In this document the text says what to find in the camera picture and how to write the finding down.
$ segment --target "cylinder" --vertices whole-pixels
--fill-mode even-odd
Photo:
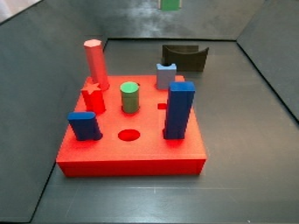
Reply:
[[[121,85],[123,111],[134,114],[139,110],[139,85],[127,81]]]

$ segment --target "light blue block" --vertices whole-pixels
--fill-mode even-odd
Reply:
[[[169,89],[170,83],[175,81],[177,65],[163,66],[157,64],[157,88]]]

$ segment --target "hole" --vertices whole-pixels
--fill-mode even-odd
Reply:
[[[131,142],[131,141],[135,141],[141,137],[141,132],[137,129],[123,129],[118,133],[118,137],[121,140]]]
[[[167,103],[158,103],[158,109],[167,109]]]

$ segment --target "metal wall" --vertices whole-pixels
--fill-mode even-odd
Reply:
[[[299,2],[269,0],[238,43],[299,119]]]
[[[0,221],[30,221],[51,174],[90,73],[85,7],[45,1],[0,26]]]
[[[157,0],[89,0],[90,14],[111,38],[235,40],[265,0],[183,0],[178,11]]]

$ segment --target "table surface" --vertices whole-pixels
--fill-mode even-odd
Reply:
[[[110,40],[110,75],[155,74],[163,44],[210,47],[194,81],[209,161],[201,176],[66,178],[33,222],[298,222],[298,124],[235,42]]]

